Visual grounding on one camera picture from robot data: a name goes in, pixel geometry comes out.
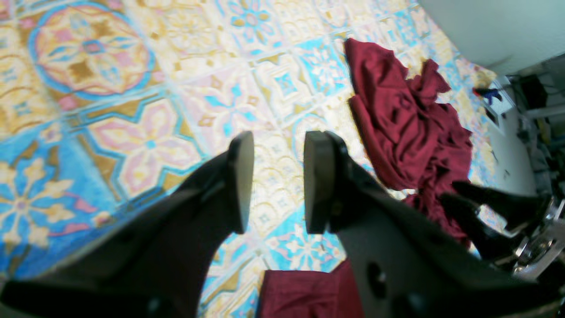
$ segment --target dark red cloth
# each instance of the dark red cloth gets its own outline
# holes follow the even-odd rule
[[[349,261],[332,273],[267,270],[258,318],[362,318],[363,308]]]
[[[437,200],[453,192],[453,181],[468,179],[472,154],[471,132],[457,111],[436,103],[438,93],[451,89],[437,63],[427,60],[422,74],[407,80],[394,52],[377,44],[348,39],[345,55],[355,89],[349,105],[379,179],[395,190],[417,189],[405,203],[469,244]]]

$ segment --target maroon fabric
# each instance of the maroon fabric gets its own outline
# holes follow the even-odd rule
[[[349,261],[332,273],[267,270],[258,318],[363,318]]]
[[[345,55],[356,94],[349,105],[379,179],[395,190],[417,189],[405,202],[469,244],[437,200],[453,192],[453,181],[468,179],[472,154],[471,132],[457,111],[436,103],[451,89],[437,63],[427,60],[421,75],[406,80],[407,68],[377,44],[348,39]]]

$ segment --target patterned tile floor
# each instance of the patterned tile floor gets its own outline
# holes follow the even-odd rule
[[[494,74],[415,1],[0,0],[1,275],[50,268],[243,130],[257,144],[250,225],[217,252],[201,314],[253,315],[265,269],[333,269],[337,238],[303,226],[302,144],[336,131],[372,171],[346,104],[348,37],[393,49],[411,75],[440,64],[441,100],[474,132],[470,178],[492,184],[471,88]]]

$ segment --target white wall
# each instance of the white wall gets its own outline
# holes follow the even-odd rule
[[[469,60],[512,74],[565,53],[565,0],[419,0]]]

